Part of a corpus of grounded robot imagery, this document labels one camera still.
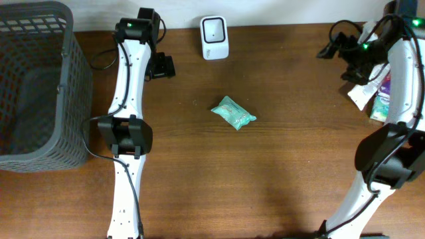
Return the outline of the white cream tube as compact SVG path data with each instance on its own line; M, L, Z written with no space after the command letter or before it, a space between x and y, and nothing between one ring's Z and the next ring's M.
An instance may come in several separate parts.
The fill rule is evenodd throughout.
M347 93L348 97L353 101L359 110L363 111L369 100L383 84L384 79L389 72L389 64L376 65L371 72L371 76L369 77L370 80L374 79L373 81L368 82L364 86L356 85L351 91Z

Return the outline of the small white green packet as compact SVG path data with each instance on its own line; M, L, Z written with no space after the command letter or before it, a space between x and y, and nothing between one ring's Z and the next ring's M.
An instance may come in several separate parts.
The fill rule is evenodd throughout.
M370 118L372 120L385 122L388 117L389 104L389 98L377 94L374 98Z

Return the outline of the teal wet wipes pack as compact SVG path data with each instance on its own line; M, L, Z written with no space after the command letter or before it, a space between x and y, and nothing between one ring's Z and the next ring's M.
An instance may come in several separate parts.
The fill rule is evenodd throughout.
M225 96L211 112L218 114L236 130L248 125L251 121L256 121L256 116L239 106L229 96Z

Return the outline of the purple pink tissue pack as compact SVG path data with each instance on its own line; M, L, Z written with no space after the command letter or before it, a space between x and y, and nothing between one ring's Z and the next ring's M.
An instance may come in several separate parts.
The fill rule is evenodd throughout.
M390 98L390 73L384 77L384 80L378 89L378 96L386 99Z

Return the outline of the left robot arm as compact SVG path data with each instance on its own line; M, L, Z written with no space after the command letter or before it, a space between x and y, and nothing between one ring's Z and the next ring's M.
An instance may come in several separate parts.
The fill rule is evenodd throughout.
M139 194L141 174L153 145L153 130L142 113L146 81L175 76L171 56L157 51L165 23L154 9L141 8L134 19L122 18L115 27L118 74L114 99L98 129L112 154L115 170L112 219L107 237L143 238Z

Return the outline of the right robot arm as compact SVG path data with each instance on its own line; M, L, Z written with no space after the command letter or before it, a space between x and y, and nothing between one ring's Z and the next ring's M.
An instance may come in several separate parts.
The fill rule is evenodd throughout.
M339 55L347 64L342 79L371 81L373 67L390 68L390 102L384 125L364 138L355 154L356 176L336 213L316 238L360 238L379 206L424 171L424 18L417 1L390 1L382 19L360 37L329 33L318 58Z

